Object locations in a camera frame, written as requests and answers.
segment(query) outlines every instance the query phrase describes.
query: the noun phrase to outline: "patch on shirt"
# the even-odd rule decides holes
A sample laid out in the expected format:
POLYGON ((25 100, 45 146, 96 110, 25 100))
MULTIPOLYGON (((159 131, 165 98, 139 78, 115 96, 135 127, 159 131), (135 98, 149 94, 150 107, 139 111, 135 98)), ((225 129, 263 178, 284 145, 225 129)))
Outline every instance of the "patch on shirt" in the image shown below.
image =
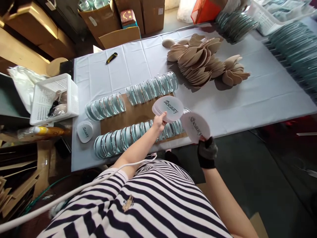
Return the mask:
POLYGON ((126 212, 132 206, 133 206, 133 197, 132 197, 132 195, 130 195, 129 199, 124 201, 122 209, 124 212, 126 212))

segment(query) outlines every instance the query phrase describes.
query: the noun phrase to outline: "wall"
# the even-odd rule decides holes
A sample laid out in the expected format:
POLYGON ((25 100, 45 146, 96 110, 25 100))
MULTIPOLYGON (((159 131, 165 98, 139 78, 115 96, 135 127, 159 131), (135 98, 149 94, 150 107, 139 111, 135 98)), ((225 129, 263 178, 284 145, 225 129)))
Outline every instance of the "wall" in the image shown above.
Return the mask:
POLYGON ((179 1, 180 0, 165 0, 165 10, 178 7, 179 1))

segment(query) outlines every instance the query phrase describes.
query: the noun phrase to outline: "table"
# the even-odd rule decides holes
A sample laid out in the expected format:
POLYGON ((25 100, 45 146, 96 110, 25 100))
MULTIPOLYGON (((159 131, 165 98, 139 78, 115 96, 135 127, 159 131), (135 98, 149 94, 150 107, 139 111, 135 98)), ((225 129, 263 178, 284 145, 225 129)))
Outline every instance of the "table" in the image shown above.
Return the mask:
MULTIPOLYGON (((254 34, 235 45, 223 41, 216 53, 222 61, 240 54, 243 59, 239 62, 245 66, 245 71, 252 72, 248 80, 227 90, 217 80, 209 81, 199 90, 193 89, 179 73, 177 65, 166 61, 168 49, 161 43, 166 38, 177 41, 189 38, 194 33, 207 37, 219 36, 212 25, 207 23, 75 59, 74 81, 79 90, 79 116, 73 119, 72 171, 105 163, 98 160, 93 151, 94 140, 100 135, 100 122, 92 122, 94 137, 90 142, 82 144, 77 136, 77 124, 88 120, 84 110, 86 103, 113 93, 125 93, 125 87, 170 70, 176 73, 179 81, 179 88, 174 95, 185 107, 206 119, 214 137, 317 112, 309 96, 262 44, 262 38, 254 34), (106 65, 106 59, 114 52, 118 53, 118 57, 106 65)), ((190 143, 189 138, 181 138, 154 145, 151 152, 190 143)))

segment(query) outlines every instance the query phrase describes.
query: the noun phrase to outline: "white container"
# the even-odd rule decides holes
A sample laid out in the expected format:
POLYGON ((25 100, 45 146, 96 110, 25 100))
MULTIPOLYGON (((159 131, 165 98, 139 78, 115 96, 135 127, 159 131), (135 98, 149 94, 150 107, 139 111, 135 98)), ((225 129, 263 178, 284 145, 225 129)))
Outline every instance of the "white container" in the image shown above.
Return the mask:
POLYGON ((279 28, 281 28, 282 26, 290 22, 300 20, 304 17, 311 16, 315 11, 314 7, 310 6, 311 8, 310 13, 294 18, 292 20, 280 22, 261 5, 262 2, 263 2, 262 0, 260 1, 251 0, 251 5, 248 10, 248 15, 251 16, 255 21, 259 22, 259 26, 257 30, 263 36, 272 34, 273 32, 277 31, 279 28))
POLYGON ((79 115, 78 87, 69 74, 61 74, 35 84, 30 124, 33 126, 58 122, 79 115), (67 112, 48 117, 55 93, 67 91, 67 112))

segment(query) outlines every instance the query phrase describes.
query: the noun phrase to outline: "white oval case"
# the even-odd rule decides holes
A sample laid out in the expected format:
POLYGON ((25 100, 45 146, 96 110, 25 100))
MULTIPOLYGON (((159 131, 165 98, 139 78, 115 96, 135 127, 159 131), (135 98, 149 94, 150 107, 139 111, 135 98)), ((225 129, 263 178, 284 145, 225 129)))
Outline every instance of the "white oval case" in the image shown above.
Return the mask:
POLYGON ((197 113, 187 112, 182 115, 181 122, 188 137, 198 144, 200 136, 210 138, 210 128, 205 119, 197 113))

